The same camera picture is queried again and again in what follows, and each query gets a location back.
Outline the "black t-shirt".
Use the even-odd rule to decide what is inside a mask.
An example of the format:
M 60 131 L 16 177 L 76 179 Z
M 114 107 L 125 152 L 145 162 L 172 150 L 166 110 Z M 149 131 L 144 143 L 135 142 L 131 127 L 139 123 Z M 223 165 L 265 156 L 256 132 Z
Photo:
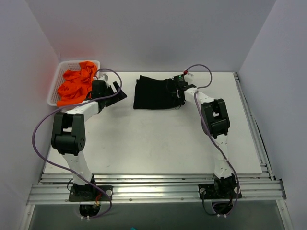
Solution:
M 166 110 L 180 108 L 184 103 L 177 94 L 174 79 L 157 80 L 141 75 L 136 80 L 134 109 Z

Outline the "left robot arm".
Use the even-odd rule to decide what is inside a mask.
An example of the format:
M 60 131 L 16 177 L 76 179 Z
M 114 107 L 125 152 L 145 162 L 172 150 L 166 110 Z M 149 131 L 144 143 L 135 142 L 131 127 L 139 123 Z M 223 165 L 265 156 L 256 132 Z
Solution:
M 85 122 L 92 116 L 100 113 L 125 98 L 118 82 L 109 85 L 105 80 L 94 80 L 90 99 L 84 101 L 66 112 L 57 112 L 54 115 L 51 146 L 63 156 L 72 170 L 73 185 L 80 189 L 80 196 L 91 201 L 96 197 L 97 189 L 94 176 L 89 170 L 83 149 L 86 144 Z

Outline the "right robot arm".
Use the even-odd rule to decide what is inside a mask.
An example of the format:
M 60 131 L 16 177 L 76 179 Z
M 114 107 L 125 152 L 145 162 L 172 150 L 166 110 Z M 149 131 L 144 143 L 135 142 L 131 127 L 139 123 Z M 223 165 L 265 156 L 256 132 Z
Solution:
M 228 158 L 227 138 L 230 120 L 225 101 L 212 98 L 190 84 L 184 74 L 176 75 L 166 85 L 179 104 L 194 102 L 201 118 L 203 132 L 208 136 L 215 150 L 212 150 L 214 161 L 213 192 L 223 198 L 236 187 L 236 173 Z

